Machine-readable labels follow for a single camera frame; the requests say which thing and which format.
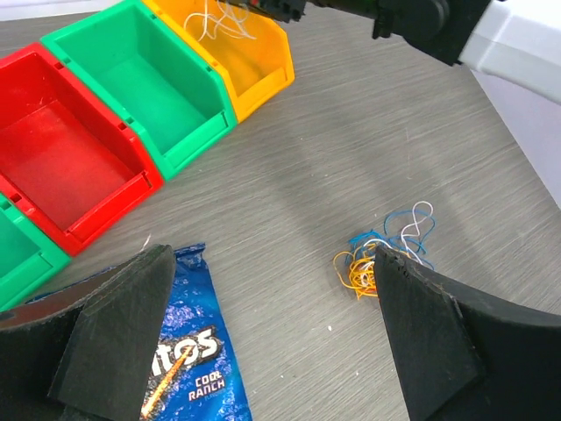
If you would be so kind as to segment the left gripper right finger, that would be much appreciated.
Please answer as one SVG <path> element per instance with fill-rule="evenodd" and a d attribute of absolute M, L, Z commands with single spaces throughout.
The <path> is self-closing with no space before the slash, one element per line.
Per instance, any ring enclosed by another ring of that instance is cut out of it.
<path fill-rule="evenodd" d="M 412 420 L 558 420 L 560 317 L 376 252 L 383 320 Z"/>

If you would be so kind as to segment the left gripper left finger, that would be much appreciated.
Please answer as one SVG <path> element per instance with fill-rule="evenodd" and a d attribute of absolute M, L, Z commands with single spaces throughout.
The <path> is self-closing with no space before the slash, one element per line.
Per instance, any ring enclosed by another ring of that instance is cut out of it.
<path fill-rule="evenodd" d="M 1 314 L 3 420 L 137 420 L 175 271 L 156 245 Z"/>

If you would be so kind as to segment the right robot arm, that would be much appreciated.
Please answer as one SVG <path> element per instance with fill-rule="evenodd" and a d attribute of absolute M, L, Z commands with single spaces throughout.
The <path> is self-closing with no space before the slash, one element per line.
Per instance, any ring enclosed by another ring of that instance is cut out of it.
<path fill-rule="evenodd" d="M 448 66 L 499 77 L 560 101 L 560 3 L 492 0 L 316 1 L 373 21 L 373 39 L 403 38 Z"/>

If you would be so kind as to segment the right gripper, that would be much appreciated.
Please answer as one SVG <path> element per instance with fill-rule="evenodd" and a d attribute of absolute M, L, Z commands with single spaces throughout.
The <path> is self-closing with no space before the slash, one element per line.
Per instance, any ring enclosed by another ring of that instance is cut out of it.
<path fill-rule="evenodd" d="M 282 23 L 298 22 L 304 14 L 305 0 L 224 0 L 238 7 Z"/>

